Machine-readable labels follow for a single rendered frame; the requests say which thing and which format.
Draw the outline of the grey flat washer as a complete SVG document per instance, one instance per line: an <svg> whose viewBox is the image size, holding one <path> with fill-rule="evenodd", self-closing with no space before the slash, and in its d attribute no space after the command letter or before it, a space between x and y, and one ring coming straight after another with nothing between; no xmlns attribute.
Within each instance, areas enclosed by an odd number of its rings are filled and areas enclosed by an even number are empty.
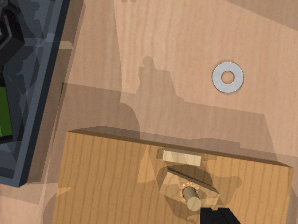
<svg viewBox="0 0 298 224"><path fill-rule="evenodd" d="M225 84L222 79L221 75L225 71L230 71L234 75L234 80L230 84ZM212 74L212 81L214 86L221 92L224 93L231 93L236 91L240 88L243 83L243 72L241 68L232 62L224 62L219 64L213 71Z"/></svg>

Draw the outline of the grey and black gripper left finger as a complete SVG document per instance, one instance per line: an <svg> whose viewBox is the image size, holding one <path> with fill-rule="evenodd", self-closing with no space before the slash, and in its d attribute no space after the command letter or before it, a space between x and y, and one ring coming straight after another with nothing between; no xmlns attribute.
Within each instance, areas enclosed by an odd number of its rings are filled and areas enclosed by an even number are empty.
<svg viewBox="0 0 298 224"><path fill-rule="evenodd" d="M223 224L223 222L215 210L208 207L201 207L200 224Z"/></svg>

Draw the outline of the light brown wooden board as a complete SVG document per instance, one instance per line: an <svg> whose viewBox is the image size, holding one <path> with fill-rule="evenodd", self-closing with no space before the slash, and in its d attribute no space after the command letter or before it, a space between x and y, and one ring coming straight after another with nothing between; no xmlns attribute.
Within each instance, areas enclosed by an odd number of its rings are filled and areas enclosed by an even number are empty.
<svg viewBox="0 0 298 224"><path fill-rule="evenodd" d="M103 134L66 132L52 224L200 224L159 193L169 167L209 184L241 224L286 224L294 175L278 161Z"/></svg>

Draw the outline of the tan wooden dowel pin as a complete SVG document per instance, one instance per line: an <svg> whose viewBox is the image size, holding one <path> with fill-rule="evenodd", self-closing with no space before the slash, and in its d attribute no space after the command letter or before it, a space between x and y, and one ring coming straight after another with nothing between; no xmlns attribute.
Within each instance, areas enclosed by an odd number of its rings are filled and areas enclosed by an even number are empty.
<svg viewBox="0 0 298 224"><path fill-rule="evenodd" d="M201 201L193 187L186 187L183 190L186 204L191 211L197 211L201 207Z"/></svg>

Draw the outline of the small wooden block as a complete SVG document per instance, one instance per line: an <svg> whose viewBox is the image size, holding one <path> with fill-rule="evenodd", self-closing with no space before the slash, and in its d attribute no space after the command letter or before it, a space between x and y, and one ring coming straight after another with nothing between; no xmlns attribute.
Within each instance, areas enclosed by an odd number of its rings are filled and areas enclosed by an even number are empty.
<svg viewBox="0 0 298 224"><path fill-rule="evenodd" d="M201 201L201 207L211 207L214 210L220 196L215 187L167 166L158 184L158 190L159 193L186 204L183 190L188 186L193 187L196 191Z"/></svg>

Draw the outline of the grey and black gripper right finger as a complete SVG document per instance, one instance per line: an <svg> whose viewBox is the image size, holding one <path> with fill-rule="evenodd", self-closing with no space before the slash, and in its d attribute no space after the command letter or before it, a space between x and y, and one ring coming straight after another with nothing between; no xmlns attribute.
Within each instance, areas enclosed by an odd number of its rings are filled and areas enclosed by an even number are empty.
<svg viewBox="0 0 298 224"><path fill-rule="evenodd" d="M215 210L223 224L241 224L229 208Z"/></svg>

